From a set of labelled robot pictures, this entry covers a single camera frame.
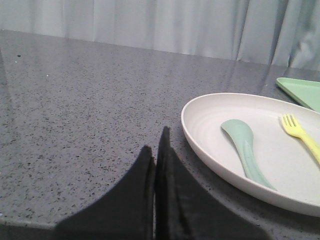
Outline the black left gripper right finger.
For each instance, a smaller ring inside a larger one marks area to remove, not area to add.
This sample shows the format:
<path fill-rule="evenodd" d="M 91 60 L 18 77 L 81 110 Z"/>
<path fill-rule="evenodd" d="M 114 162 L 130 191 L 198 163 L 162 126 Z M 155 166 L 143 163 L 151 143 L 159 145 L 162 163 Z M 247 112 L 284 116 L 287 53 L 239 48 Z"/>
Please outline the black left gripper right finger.
<path fill-rule="evenodd" d="M 211 196 L 189 173 L 163 128 L 155 174 L 158 240 L 268 240 L 267 233 Z"/>

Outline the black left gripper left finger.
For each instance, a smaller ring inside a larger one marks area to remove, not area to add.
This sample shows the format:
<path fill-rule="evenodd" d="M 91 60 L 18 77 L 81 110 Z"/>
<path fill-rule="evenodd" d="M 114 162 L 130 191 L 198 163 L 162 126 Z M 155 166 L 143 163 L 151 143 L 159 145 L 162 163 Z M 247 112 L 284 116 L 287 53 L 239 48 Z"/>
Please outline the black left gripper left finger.
<path fill-rule="evenodd" d="M 144 146 L 123 178 L 103 197 L 62 220 L 55 240 L 153 239 L 155 163 Z"/>

